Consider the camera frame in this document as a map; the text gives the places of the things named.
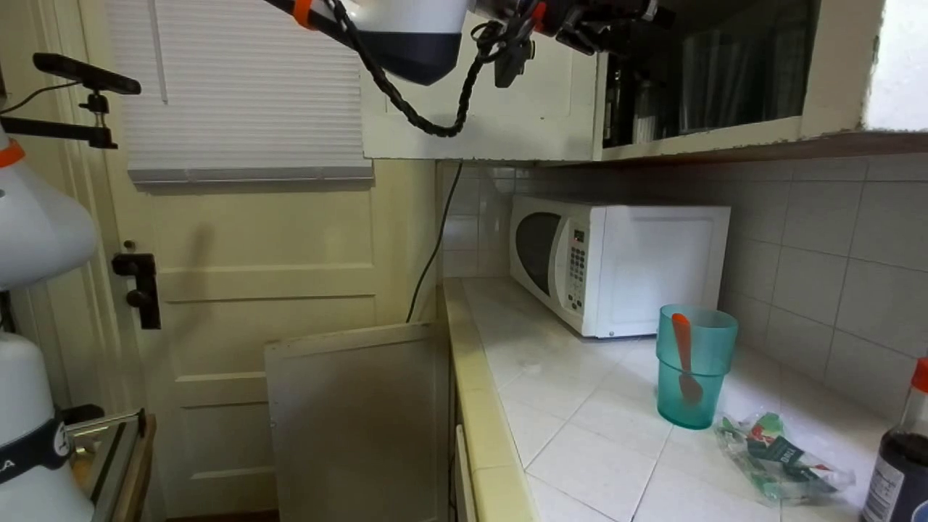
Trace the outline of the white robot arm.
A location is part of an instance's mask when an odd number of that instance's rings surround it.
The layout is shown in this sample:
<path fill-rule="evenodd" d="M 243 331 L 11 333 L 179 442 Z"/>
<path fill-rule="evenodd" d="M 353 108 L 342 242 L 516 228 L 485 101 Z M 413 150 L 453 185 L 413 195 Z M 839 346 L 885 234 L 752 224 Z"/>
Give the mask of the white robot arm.
<path fill-rule="evenodd" d="M 301 30 L 365 52 L 386 73 L 436 83 L 458 65 L 475 0 L 268 0 Z"/>

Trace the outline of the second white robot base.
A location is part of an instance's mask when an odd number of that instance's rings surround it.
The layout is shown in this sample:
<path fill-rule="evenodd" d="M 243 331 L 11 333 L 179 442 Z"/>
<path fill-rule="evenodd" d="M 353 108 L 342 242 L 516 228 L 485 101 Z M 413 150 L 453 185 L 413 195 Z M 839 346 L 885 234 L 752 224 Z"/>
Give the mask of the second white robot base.
<path fill-rule="evenodd" d="M 47 182 L 28 150 L 0 130 L 0 291 L 21 305 L 92 253 L 88 210 Z M 43 349 L 53 321 L 36 310 L 23 320 L 23 329 L 0 331 L 0 522 L 92 522 L 92 501 L 70 471 L 72 434 Z"/>

